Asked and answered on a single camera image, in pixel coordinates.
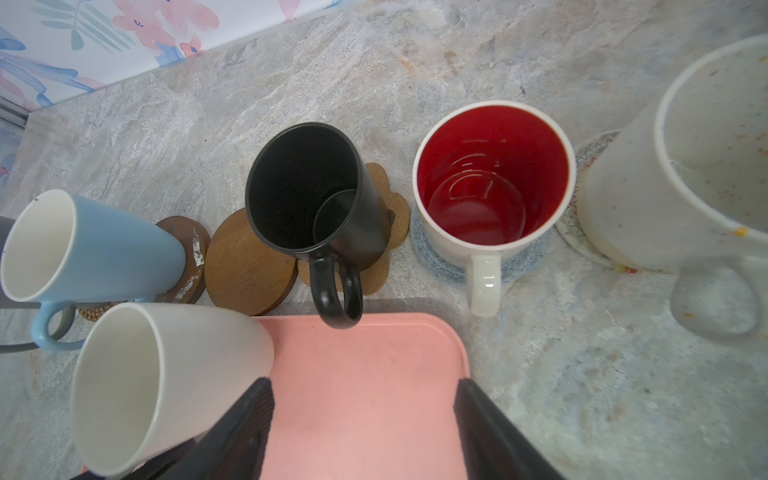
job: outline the mug handle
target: mug handle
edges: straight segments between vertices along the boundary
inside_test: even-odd
[[[339,264],[344,291],[344,307],[336,292],[335,265]],[[348,329],[357,325],[362,316],[362,286],[357,267],[337,253],[310,258],[310,288],[315,308],[323,322],[335,329]]]
[[[712,276],[717,267],[728,267],[749,286],[757,300],[757,321],[741,333],[731,333],[710,327],[713,317],[707,313],[691,312],[698,303],[695,283],[702,277]],[[670,310],[675,320],[685,329],[714,342],[768,353],[768,259],[758,257],[722,258],[708,260],[706,266],[683,268],[677,279]]]
[[[494,316],[502,301],[502,257],[472,255],[469,262],[469,312],[475,316]]]
[[[61,320],[58,323],[58,327],[56,328],[56,331],[51,334],[54,340],[60,339],[66,335],[67,332],[69,332],[69,329],[72,327],[72,323],[74,323],[74,312],[75,307],[73,305],[61,313]],[[29,350],[34,350],[37,348],[39,347],[37,343],[34,342],[17,343],[15,345],[0,345],[0,354],[28,352]]]
[[[40,304],[40,311],[35,317],[35,321],[32,322],[32,341],[42,349],[51,350],[52,352],[69,352],[71,350],[77,350],[82,348],[85,340],[78,340],[77,342],[57,342],[48,333],[48,324],[51,322],[53,315],[57,312],[64,310],[72,305],[74,302],[43,302]]]

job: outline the blue mug handle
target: blue mug handle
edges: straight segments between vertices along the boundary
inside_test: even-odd
[[[74,302],[43,302],[40,305],[40,311],[35,317],[35,321],[32,322],[32,341],[42,349],[51,350],[52,352],[69,352],[72,350],[78,350],[83,348],[85,340],[78,340],[77,342],[57,342],[48,333],[48,324],[51,322],[53,315],[60,312]]]

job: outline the wooden coaster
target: wooden coaster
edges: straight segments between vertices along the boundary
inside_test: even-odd
[[[205,264],[214,305],[250,316],[267,313],[285,300],[296,275],[296,259],[264,245],[244,208],[214,233]]]
[[[155,298],[159,303],[195,303],[205,291],[205,279],[203,269],[205,267],[205,254],[210,243],[208,230],[200,222],[186,217],[168,217],[160,220],[156,225],[167,231],[184,245],[187,255],[187,265],[181,278],[173,288],[166,293],[161,293]],[[89,309],[78,309],[83,318],[95,322],[104,313],[122,302],[111,302],[95,306]]]
[[[366,164],[368,173],[371,175],[373,183],[379,189],[379,194],[384,200],[384,204],[389,210],[389,222],[392,224],[392,230],[389,233],[389,243],[386,250],[376,263],[360,272],[360,283],[362,284],[362,294],[371,295],[382,289],[389,277],[389,251],[399,247],[408,236],[408,230],[411,225],[411,209],[408,207],[408,201],[401,195],[389,189],[389,177],[386,170],[379,164]],[[310,265],[307,262],[299,262],[299,276],[305,285],[310,284]],[[341,291],[341,279],[336,274],[336,289]]]

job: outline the speckled white mug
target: speckled white mug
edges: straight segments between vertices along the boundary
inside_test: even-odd
[[[586,170],[578,217],[624,265],[681,273],[671,309],[708,339],[768,351],[768,35],[687,68]],[[750,286],[746,332],[718,322],[697,285],[723,268]]]

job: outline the pink flower pattern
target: pink flower pattern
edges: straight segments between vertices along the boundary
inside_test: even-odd
[[[286,22],[293,20],[296,10],[299,9],[299,3],[301,0],[280,0],[280,8],[283,10],[283,15],[286,16]]]
[[[174,47],[176,39],[163,29],[157,13],[178,31],[187,32],[187,20],[201,30],[218,28],[219,18],[210,10],[195,0],[113,0],[123,12],[112,22],[125,31],[133,31],[142,45],[160,54],[157,46]],[[200,39],[193,35],[189,43],[182,43],[179,48],[187,57],[197,55],[201,47]]]
[[[184,56],[187,58],[200,54],[202,52],[200,46],[200,39],[197,35],[192,35],[189,43],[179,44],[179,48],[181,48],[181,51],[184,52]]]
[[[219,27],[219,18],[210,8],[194,0],[152,0],[160,3],[160,12],[168,23],[187,31],[187,17],[195,26],[203,30]]]
[[[176,40],[163,30],[160,20],[150,12],[134,7],[129,0],[114,0],[114,4],[124,15],[113,18],[112,23],[125,31],[135,32],[143,46],[161,53],[156,44],[176,45]]]

